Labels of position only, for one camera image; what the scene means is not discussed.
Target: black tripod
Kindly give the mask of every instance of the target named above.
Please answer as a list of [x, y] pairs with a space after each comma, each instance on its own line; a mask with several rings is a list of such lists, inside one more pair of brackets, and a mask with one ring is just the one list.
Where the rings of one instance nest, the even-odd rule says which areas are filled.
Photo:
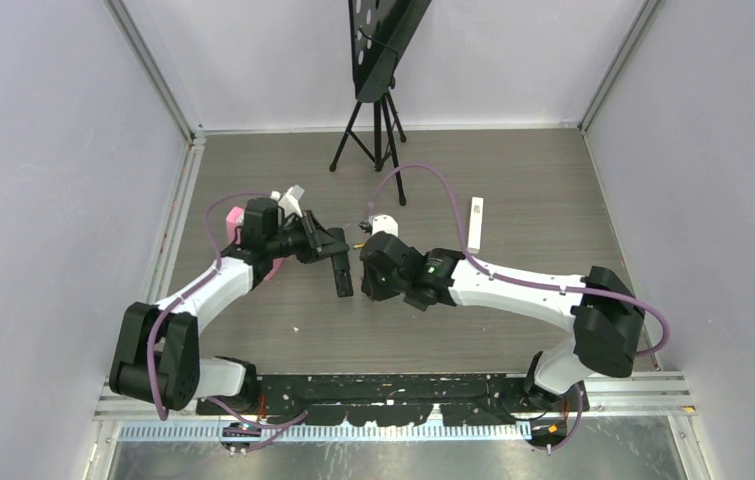
[[[392, 81], [390, 83], [390, 87], [394, 88], [395, 85], [395, 79], [392, 78]], [[383, 164], [386, 163], [386, 160], [389, 159], [389, 155], [392, 156], [392, 165], [394, 165], [394, 168], [398, 168], [400, 164], [398, 163], [398, 151], [395, 147], [395, 135], [394, 135], [394, 127], [398, 127], [398, 134], [401, 137], [401, 142], [406, 142], [406, 135], [403, 133], [403, 127], [401, 127], [401, 121], [398, 119], [398, 111], [395, 109], [395, 102], [392, 101], [392, 94], [389, 93], [388, 90], [386, 90], [386, 93], [380, 97], [380, 99], [376, 102], [374, 102], [374, 152], [372, 153], [370, 150], [368, 150], [368, 147], [365, 146], [364, 143], [362, 143], [362, 140], [359, 139], [359, 137], [356, 136], [356, 133], [353, 131], [353, 124], [356, 121], [356, 116], [359, 114], [359, 108], [362, 107], [362, 102], [357, 101], [356, 106], [353, 107], [353, 113], [351, 114], [351, 118], [348, 121], [348, 126], [345, 128], [345, 133], [342, 135], [342, 141], [339, 143], [339, 149], [336, 150], [336, 156], [333, 158], [333, 163], [330, 164], [330, 171], [335, 172], [336, 171], [336, 165], [339, 163], [339, 157], [342, 156], [342, 150], [345, 148], [345, 143], [348, 141], [348, 136], [353, 137], [354, 141], [362, 148], [362, 150], [365, 152], [366, 155], [368, 155], [368, 158], [371, 159], [371, 162], [374, 163], [374, 170], [381, 171], [383, 170]], [[389, 119], [389, 109], [392, 111], [392, 118], [394, 121]], [[383, 149], [383, 138], [381, 134], [381, 120], [380, 117], [383, 117], [383, 120], [386, 122], [386, 134], [389, 137], [389, 145], [388, 148], [386, 148], [386, 152], [382, 153]], [[403, 191], [403, 179], [401, 179], [401, 172], [395, 172], [395, 181], [398, 184], [398, 202], [401, 204], [401, 206], [406, 205], [406, 195], [404, 195]]]

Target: gray floor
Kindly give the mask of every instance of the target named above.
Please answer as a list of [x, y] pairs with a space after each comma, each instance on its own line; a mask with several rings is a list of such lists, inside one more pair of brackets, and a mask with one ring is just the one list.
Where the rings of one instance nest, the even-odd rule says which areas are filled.
[[[306, 190], [302, 206], [325, 227], [347, 226], [348, 241], [361, 240], [356, 225], [383, 174], [373, 171], [353, 142], [336, 173], [328, 172], [339, 138], [337, 133], [209, 137], [172, 290], [209, 266], [203, 211], [229, 193], [299, 184]], [[576, 130], [415, 131], [399, 152], [401, 163], [440, 169], [464, 217], [472, 196], [485, 198], [481, 259], [551, 274], [588, 273], [592, 265], [603, 265], [626, 275]], [[457, 248], [450, 204], [438, 181], [413, 170], [404, 172], [404, 180], [409, 204], [398, 205], [392, 185], [375, 213], [393, 215], [403, 240], [421, 251]], [[222, 245], [228, 209], [222, 206], [212, 217]], [[362, 269], [353, 253], [351, 260], [358, 292]], [[249, 360], [264, 373], [524, 372], [537, 351], [564, 335], [541, 321], [491, 309], [436, 306], [422, 313], [400, 298], [340, 299], [329, 262], [301, 265], [288, 259], [274, 279], [206, 329], [201, 348], [205, 356]], [[648, 367], [647, 361], [640, 364]]]

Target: white stick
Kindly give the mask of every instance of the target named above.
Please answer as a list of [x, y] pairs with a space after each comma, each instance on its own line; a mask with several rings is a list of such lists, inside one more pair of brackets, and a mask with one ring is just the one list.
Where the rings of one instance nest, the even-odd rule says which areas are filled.
[[480, 251], [480, 237], [483, 234], [483, 199], [471, 198], [471, 214], [468, 219], [468, 252]]

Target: white wall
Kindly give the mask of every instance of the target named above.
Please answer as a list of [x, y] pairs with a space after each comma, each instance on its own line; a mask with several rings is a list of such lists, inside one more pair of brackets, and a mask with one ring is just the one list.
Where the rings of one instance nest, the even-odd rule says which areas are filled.
[[755, 478], [755, 2], [666, 2], [589, 138], [717, 478]]
[[[126, 2], [192, 123], [347, 123], [354, 99], [346, 0]], [[433, 0], [396, 75], [401, 120], [576, 124], [641, 4]]]
[[184, 144], [101, 1], [0, 1], [0, 479], [79, 478]]

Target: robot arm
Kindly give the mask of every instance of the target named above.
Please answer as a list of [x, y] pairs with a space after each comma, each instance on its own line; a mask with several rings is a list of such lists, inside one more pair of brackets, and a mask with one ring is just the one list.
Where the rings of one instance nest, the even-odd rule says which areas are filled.
[[301, 263], [332, 259], [336, 293], [353, 295], [349, 250], [341, 228], [324, 229], [310, 210], [302, 210], [303, 190], [248, 201], [240, 223], [240, 241], [221, 251], [206, 272], [173, 295], [152, 305], [136, 302], [124, 320], [109, 375], [115, 393], [152, 402], [146, 344], [156, 318], [178, 303], [157, 333], [164, 339], [154, 353], [162, 404], [181, 410], [195, 398], [233, 397], [249, 405], [257, 396], [255, 367], [231, 358], [201, 359], [198, 338], [212, 320], [236, 299], [256, 288], [271, 271], [273, 260], [294, 255]]
[[629, 377], [633, 370], [644, 312], [607, 298], [567, 292], [592, 287], [631, 295], [618, 277], [593, 267], [587, 276], [545, 275], [486, 262], [490, 272], [534, 283], [560, 286], [540, 290], [495, 280], [477, 270], [462, 252], [433, 249], [425, 254], [397, 237], [397, 223], [386, 215], [364, 225], [372, 236], [362, 245], [362, 291], [376, 301], [404, 294], [404, 302], [426, 310], [437, 303], [484, 306], [538, 318], [571, 335], [531, 363], [524, 394], [547, 409], [575, 383], [592, 373]]

